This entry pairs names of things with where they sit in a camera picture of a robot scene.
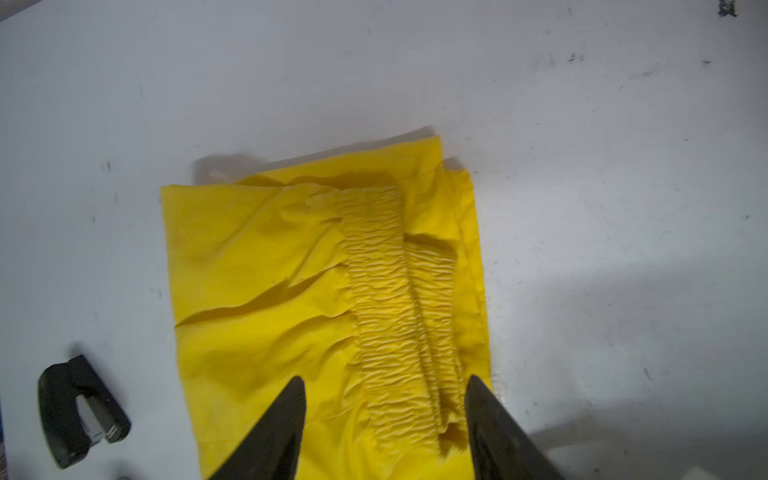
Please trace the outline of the yellow shorts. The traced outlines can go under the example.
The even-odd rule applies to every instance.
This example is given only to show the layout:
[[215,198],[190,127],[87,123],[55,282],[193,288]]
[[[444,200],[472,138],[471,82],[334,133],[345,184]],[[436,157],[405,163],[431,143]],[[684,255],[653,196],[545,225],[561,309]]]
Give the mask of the yellow shorts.
[[470,479],[490,377],[470,174],[437,136],[161,192],[177,363],[210,478],[294,377],[301,479]]

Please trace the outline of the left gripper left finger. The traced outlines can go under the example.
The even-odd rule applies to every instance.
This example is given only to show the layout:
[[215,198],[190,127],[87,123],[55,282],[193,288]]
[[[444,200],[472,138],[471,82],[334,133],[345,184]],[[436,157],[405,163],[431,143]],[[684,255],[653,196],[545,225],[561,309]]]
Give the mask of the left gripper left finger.
[[304,381],[289,380],[211,480],[293,480],[306,418]]

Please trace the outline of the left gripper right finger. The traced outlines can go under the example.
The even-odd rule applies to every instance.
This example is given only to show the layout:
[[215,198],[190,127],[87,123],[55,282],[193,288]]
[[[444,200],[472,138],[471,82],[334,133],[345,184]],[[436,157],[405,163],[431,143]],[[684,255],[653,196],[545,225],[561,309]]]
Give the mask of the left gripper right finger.
[[468,380],[464,403],[476,479],[564,479],[476,375]]

